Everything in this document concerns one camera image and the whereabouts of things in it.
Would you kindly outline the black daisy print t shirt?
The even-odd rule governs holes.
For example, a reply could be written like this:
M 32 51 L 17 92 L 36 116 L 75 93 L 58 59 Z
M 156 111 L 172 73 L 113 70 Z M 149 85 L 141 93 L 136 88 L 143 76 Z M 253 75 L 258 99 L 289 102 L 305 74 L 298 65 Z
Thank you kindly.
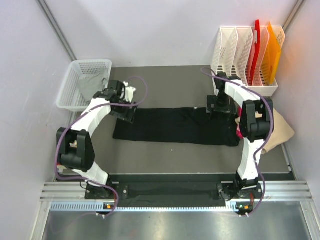
M 140 108 L 133 123 L 117 120 L 115 140 L 237 147 L 236 116 L 205 107 Z

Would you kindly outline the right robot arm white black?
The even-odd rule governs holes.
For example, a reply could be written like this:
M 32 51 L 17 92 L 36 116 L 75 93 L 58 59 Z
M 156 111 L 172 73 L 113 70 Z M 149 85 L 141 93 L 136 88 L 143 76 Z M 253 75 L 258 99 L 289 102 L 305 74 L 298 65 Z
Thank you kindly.
M 239 130 L 243 137 L 240 165 L 232 183 L 220 183 L 218 192 L 229 201 L 234 197 L 245 198 L 261 190 L 259 162 L 264 146 L 274 131 L 273 101 L 262 97 L 243 84 L 238 76 L 224 72 L 212 75 L 216 95 L 207 96 L 207 112 L 235 117 L 240 108 Z

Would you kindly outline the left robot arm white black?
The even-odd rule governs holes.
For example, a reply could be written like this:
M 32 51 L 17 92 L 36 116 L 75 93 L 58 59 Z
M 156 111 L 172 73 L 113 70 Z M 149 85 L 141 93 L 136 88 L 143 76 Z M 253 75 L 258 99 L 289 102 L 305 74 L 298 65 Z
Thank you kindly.
M 109 174 L 96 162 L 92 136 L 106 116 L 132 123 L 138 107 L 134 102 L 136 88 L 128 82 L 110 80 L 96 92 L 85 111 L 67 128 L 57 131 L 56 164 L 72 170 L 76 180 L 86 182 L 87 191 L 106 199 L 118 197 Z

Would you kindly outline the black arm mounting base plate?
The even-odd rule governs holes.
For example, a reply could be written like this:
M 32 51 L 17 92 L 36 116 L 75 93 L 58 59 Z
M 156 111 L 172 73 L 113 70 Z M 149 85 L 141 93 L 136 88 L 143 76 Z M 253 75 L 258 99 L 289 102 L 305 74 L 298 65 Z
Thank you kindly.
M 232 182 L 118 182 L 112 183 L 121 201 L 138 201 L 144 197 L 155 197 L 161 202 L 174 197 L 186 199 L 224 200 L 259 199 L 263 190 L 259 184 L 255 188 L 237 190 Z

